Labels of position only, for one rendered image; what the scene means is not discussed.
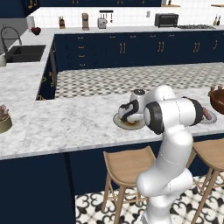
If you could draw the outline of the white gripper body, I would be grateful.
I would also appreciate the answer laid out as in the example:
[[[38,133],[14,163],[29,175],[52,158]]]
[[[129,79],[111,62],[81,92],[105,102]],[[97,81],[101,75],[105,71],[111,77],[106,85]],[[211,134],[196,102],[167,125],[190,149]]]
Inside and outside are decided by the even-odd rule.
[[[127,117],[127,121],[129,123],[136,123],[136,122],[142,121],[143,119],[144,119],[143,114],[133,114]]]

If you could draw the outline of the grey round plate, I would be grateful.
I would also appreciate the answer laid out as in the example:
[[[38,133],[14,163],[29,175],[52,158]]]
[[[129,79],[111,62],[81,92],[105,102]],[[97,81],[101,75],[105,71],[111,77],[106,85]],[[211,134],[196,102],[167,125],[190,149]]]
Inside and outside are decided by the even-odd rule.
[[[210,110],[208,110],[208,112],[209,112],[210,116],[212,117],[212,119],[211,119],[211,120],[207,120],[207,119],[205,118],[205,116],[203,115],[202,120],[201,120],[201,122],[200,122],[201,124],[213,124],[213,123],[215,123],[215,122],[217,121],[217,116],[216,116],[216,114],[213,113],[213,112],[210,111]]]
[[[124,122],[119,118],[118,114],[114,115],[113,122],[117,127],[124,130],[140,130],[141,128],[145,126],[145,123],[143,120],[139,121],[138,124],[135,126],[126,126],[124,125]]]

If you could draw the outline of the reddish brown sausage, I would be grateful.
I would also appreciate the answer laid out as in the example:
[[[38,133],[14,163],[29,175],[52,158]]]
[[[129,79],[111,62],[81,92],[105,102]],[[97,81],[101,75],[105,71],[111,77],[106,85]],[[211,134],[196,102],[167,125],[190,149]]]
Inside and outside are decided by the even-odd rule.
[[[203,115],[205,116],[205,118],[207,120],[211,120],[212,119],[212,117],[210,116],[208,110],[205,107],[203,107]]]

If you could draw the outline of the dark brown wooden bowl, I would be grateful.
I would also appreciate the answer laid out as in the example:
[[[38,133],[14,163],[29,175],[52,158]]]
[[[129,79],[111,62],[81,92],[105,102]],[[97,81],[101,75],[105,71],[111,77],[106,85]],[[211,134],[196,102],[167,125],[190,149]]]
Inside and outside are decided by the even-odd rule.
[[[218,88],[211,86],[207,95],[210,97],[213,109],[224,115],[224,89],[222,86],[218,86]]]

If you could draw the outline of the light wooden bar stool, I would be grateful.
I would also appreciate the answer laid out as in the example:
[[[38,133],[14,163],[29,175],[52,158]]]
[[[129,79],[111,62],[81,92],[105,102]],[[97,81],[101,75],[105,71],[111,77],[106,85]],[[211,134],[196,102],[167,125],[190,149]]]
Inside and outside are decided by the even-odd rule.
[[[103,152],[107,177],[105,193],[101,210],[105,210],[108,200],[115,202],[114,224],[119,224],[120,213],[123,204],[144,201],[139,192],[136,192],[136,199],[125,200],[127,188],[135,187],[137,175],[150,168],[156,160],[150,146],[139,150],[123,150],[118,152]]]
[[[200,157],[200,159],[209,167],[209,170],[204,182],[193,181],[199,188],[199,193],[202,196],[202,199],[191,224],[195,224],[199,218],[200,212],[211,190],[218,187],[224,187],[224,176],[221,175],[221,173],[224,172],[224,138],[194,143],[192,153],[186,164],[187,168],[190,167],[196,156]]]

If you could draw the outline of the navy base cupboards run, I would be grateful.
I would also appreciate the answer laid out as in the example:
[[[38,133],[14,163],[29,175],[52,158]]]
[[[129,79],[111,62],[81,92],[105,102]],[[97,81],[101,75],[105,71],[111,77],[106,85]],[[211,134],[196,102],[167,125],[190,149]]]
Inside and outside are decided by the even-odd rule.
[[[56,34],[54,47],[60,71],[224,62],[224,31]]]

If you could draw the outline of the navy side cupboards run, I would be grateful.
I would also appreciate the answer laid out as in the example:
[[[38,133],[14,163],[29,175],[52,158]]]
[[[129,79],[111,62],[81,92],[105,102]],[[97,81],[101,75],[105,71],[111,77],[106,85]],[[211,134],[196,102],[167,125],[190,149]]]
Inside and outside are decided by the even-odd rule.
[[[37,93],[37,101],[53,100],[57,87],[57,63],[56,63],[56,50],[55,43],[52,43],[50,52],[45,64],[39,89]]]

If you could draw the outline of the black toaster oven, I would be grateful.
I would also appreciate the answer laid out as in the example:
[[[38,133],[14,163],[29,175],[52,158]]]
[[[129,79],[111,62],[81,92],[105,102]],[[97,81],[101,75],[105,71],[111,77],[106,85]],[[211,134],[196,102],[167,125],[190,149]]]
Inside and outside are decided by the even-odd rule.
[[[179,15],[175,13],[157,13],[154,25],[160,27],[176,27],[178,25]]]

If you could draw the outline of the brown coffee machine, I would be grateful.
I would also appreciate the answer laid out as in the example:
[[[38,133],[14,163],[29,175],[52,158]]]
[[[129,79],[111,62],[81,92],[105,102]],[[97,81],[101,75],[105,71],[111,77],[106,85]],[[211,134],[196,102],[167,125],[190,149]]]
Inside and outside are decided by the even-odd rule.
[[[88,14],[82,13],[81,16],[82,16],[82,30],[89,31]]]

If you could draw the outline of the black hob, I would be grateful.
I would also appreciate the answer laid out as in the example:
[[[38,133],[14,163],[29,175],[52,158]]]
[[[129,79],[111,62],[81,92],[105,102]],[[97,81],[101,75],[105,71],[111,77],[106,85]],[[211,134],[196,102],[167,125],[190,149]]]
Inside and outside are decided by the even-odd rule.
[[[207,24],[184,24],[177,25],[179,29],[215,29],[215,27]]]

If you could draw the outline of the navy island cabinet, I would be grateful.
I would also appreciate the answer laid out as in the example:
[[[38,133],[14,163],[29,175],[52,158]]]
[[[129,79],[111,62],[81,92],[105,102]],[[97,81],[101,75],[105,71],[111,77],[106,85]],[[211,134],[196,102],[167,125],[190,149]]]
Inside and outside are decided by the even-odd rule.
[[[0,135],[0,224],[112,224],[115,203],[102,208],[103,152],[158,153],[161,137]]]

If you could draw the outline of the black kitchen sink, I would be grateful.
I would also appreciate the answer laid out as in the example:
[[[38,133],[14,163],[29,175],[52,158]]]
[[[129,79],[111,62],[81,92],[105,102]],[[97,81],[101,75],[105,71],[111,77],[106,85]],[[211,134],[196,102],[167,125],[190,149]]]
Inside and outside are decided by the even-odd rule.
[[[5,55],[7,63],[37,62],[41,60],[45,45],[15,45]]]

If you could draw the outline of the white paper towel roll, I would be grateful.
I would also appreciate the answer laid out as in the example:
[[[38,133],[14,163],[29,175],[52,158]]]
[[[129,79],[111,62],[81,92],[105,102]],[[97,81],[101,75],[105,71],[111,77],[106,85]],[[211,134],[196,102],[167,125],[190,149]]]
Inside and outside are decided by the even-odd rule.
[[[35,26],[34,16],[28,16],[26,18],[26,22],[27,22],[27,27],[30,30],[32,27]]]

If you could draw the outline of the black rail with hanging tools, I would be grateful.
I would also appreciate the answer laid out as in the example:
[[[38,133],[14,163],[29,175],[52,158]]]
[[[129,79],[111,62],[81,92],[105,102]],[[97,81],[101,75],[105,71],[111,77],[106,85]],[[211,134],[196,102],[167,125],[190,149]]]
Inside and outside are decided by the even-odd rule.
[[[106,15],[106,19],[107,19],[107,15],[109,14],[110,15],[110,20],[109,20],[109,22],[110,23],[113,23],[113,13],[114,13],[114,11],[113,10],[99,10],[99,12],[101,13],[101,14],[105,14]]]

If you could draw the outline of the navy wall cupboards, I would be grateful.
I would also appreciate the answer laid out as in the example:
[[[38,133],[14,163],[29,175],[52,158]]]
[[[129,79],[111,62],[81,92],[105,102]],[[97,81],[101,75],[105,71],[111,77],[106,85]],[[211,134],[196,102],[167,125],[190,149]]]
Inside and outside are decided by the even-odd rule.
[[[39,7],[160,7],[162,0],[0,0],[0,18],[25,18]]]

